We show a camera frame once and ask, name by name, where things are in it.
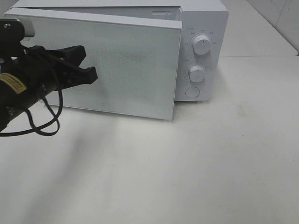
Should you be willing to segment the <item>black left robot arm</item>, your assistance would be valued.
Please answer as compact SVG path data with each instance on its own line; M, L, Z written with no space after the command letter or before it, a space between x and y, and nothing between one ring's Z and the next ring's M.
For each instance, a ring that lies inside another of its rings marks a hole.
M0 129L22 113L29 119L30 129L15 133L1 132L2 137L38 133L52 136L43 129L58 123L63 108L64 89L92 84L97 78L95 67L80 68L86 57L83 46L48 50L43 46L19 46L18 52L1 52L0 65ZM30 107L42 100L53 118L41 126L33 122Z

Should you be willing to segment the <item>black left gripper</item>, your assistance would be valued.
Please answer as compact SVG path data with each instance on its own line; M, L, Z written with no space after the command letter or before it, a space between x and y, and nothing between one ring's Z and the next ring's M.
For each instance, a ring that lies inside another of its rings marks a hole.
M81 45L56 50L29 47L24 57L9 62L9 74L21 82L21 92L15 92L9 102L36 103L53 91L94 83L95 67L79 68L85 57Z

